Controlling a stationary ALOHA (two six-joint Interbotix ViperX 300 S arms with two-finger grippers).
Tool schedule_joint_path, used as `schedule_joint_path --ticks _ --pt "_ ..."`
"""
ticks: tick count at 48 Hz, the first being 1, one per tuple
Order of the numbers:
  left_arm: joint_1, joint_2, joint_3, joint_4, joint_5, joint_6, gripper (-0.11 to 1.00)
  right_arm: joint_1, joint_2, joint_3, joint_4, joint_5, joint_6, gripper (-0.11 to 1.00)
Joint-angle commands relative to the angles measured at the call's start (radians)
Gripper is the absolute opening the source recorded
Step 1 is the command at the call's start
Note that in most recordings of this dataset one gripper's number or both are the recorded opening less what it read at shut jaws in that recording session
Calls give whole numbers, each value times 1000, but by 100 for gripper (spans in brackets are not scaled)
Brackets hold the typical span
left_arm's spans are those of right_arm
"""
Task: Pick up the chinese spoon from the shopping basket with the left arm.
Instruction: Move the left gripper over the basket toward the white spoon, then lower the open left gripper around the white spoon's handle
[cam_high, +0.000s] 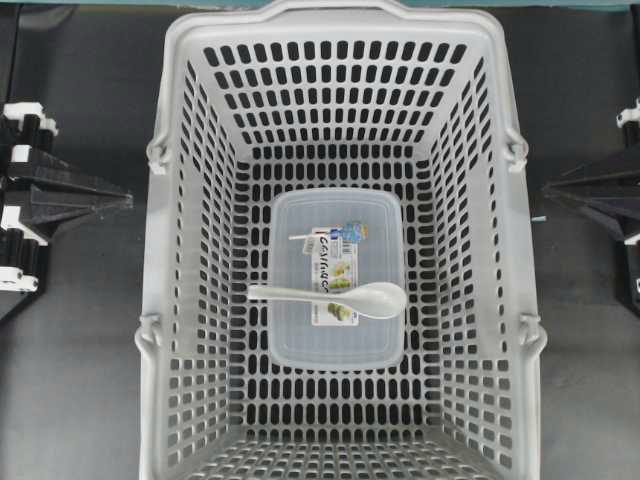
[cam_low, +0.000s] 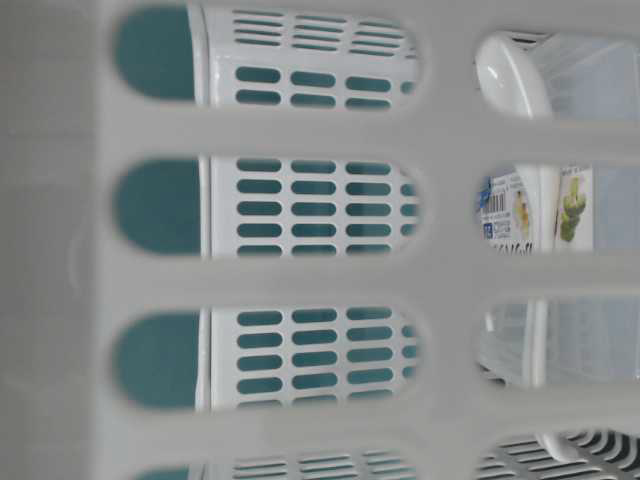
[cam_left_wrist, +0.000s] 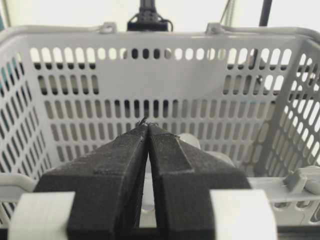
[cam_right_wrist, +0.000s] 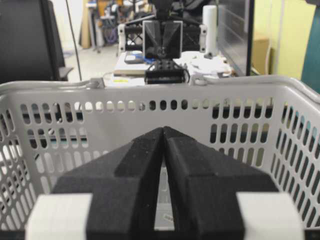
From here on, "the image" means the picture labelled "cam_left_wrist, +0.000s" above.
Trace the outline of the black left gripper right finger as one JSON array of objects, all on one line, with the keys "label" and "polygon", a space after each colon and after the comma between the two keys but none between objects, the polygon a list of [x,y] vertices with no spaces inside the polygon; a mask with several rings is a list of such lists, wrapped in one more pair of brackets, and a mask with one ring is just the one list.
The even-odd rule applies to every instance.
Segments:
[{"label": "black left gripper right finger", "polygon": [[238,168],[148,125],[156,223],[170,240],[275,240],[266,194]]}]

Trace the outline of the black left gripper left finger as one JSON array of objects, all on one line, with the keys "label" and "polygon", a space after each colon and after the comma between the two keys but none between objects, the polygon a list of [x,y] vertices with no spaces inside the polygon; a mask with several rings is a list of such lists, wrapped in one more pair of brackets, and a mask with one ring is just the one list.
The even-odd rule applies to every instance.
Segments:
[{"label": "black left gripper left finger", "polygon": [[10,240],[113,240],[138,226],[148,126],[42,175],[24,193],[7,231]]}]

